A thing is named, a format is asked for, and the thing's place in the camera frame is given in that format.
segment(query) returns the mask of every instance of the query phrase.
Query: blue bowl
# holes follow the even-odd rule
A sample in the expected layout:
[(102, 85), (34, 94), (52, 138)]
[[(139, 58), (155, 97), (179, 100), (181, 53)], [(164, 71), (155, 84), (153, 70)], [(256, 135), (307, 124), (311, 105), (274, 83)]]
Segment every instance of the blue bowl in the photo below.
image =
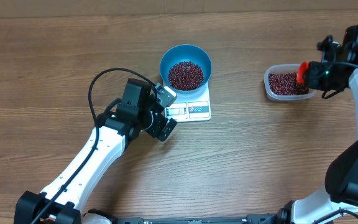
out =
[[(201, 67), (204, 73), (204, 81), (201, 86), (195, 90), (177, 90), (169, 84), (169, 70), (179, 62), (189, 61)], [(190, 44), (182, 44), (172, 47), (164, 54), (164, 56), (162, 56), (160, 62), (160, 74), (165, 84), (172, 88), (175, 92), (181, 94), (195, 93), (204, 87), (205, 84), (208, 83), (209, 78), (211, 78), (212, 61), (203, 49)]]

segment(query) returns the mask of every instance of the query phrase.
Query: container of beans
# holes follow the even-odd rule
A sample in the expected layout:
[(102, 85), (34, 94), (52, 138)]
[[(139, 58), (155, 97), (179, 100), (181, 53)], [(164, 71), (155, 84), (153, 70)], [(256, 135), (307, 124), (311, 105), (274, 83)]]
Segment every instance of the container of beans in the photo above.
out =
[(211, 78), (212, 61), (203, 49), (182, 44), (164, 54), (160, 74), (164, 83), (175, 92), (189, 95), (202, 90)]
[(296, 82), (300, 64), (275, 65), (265, 73), (267, 98), (272, 101), (295, 101), (311, 98), (316, 90)]

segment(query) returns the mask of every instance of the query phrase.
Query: bowl rim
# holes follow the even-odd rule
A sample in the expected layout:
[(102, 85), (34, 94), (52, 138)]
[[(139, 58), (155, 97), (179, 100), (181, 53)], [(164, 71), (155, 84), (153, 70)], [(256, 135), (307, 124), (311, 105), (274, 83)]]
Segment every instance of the bowl rim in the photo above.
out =
[[(197, 89), (194, 89), (194, 90), (178, 90), (178, 89), (172, 87), (172, 86), (169, 84), (169, 82), (168, 82), (168, 83), (165, 82), (164, 78), (162, 77), (161, 63), (162, 63), (163, 58), (164, 58), (164, 57), (166, 56), (166, 54), (167, 54), (169, 51), (171, 51), (172, 49), (177, 48), (177, 47), (184, 47), (184, 46), (196, 47), (197, 49), (200, 49), (200, 50), (201, 50), (202, 52), (204, 52), (204, 54), (208, 57), (208, 60), (209, 60), (209, 62), (210, 62), (210, 64), (211, 64), (211, 72), (210, 72), (210, 74), (209, 74), (209, 77), (207, 78), (207, 80), (206, 80), (200, 87), (198, 87)], [(167, 86), (169, 86), (170, 88), (172, 88), (172, 89), (173, 89), (174, 91), (176, 91), (177, 93), (189, 94), (189, 93), (195, 93), (196, 91), (200, 90), (201, 87), (205, 86), (205, 84), (207, 84), (207, 83), (209, 82), (209, 79), (211, 78), (212, 72), (213, 72), (213, 64), (212, 64), (211, 57), (209, 57), (208, 53), (207, 53), (204, 49), (202, 49), (201, 47), (195, 46), (195, 45), (193, 45), (193, 44), (180, 44), (180, 45), (176, 45), (176, 46), (174, 46), (174, 47), (171, 47), (169, 50), (167, 50), (167, 51), (164, 53), (164, 55), (162, 56), (162, 58), (161, 58), (161, 60), (160, 60), (160, 69), (159, 69), (159, 70), (160, 70), (161, 79), (162, 79), (162, 81), (163, 81)]]

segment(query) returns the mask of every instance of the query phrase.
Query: wall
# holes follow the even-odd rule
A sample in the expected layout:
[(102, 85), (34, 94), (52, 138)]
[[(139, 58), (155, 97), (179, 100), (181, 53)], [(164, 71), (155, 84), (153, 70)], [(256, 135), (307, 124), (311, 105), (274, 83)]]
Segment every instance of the wall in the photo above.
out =
[(0, 0), (0, 18), (358, 9), (358, 0)]

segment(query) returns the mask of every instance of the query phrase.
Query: white digital scale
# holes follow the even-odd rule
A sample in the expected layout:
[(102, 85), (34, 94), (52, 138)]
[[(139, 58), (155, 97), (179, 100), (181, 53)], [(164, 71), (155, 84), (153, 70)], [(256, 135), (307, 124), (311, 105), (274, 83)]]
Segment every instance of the white digital scale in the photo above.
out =
[(173, 118), (177, 122), (209, 121), (211, 119), (208, 83), (195, 93), (177, 93), (177, 95), (177, 100), (170, 107), (165, 108), (165, 116), (168, 119)]

